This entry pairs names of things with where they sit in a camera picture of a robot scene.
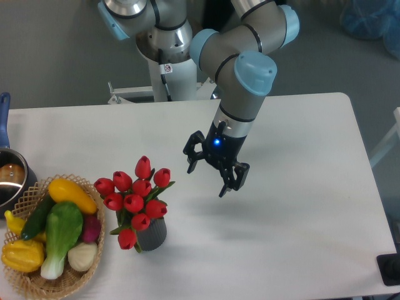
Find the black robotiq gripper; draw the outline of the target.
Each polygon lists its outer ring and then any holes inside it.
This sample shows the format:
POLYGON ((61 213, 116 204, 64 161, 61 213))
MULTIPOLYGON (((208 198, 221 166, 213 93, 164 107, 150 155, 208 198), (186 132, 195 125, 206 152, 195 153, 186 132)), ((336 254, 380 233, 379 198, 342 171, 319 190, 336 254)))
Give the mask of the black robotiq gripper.
POLYGON ((219 192, 220 198, 232 189, 238 191, 250 170, 249 164, 237 160, 246 137, 228 136, 227 132, 227 121, 217 126, 212 123, 206 139, 201 131, 196 131, 190 135, 183 149, 189 163, 188 174, 194 171, 197 162, 202 159, 219 171, 224 182, 219 192))

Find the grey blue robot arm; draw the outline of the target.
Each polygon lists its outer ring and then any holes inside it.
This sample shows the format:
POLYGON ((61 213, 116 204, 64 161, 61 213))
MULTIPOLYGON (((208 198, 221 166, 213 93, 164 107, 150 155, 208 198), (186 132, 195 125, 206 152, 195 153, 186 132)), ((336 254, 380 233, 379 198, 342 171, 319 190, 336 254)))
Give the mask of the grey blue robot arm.
POLYGON ((189 170, 200 160, 217 169, 222 192, 240 189, 249 165, 237 160, 277 73, 269 57, 299 33, 296 12, 273 1, 234 1, 241 23, 221 34, 213 29, 193 33, 186 1, 100 1, 104 23, 118 40, 134 38, 147 60, 157 102, 196 98, 202 71, 222 96, 207 134, 195 132, 184 154, 189 170))

